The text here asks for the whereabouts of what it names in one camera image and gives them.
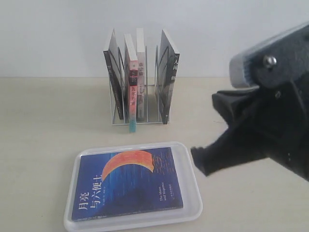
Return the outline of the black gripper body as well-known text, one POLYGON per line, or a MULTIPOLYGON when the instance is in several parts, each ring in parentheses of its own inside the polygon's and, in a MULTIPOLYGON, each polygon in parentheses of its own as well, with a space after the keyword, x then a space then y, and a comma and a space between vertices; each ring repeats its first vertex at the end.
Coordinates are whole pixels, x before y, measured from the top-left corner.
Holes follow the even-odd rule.
POLYGON ((298 79, 276 87, 259 86, 262 105, 252 117, 252 155, 271 158, 309 179, 309 81, 298 79))

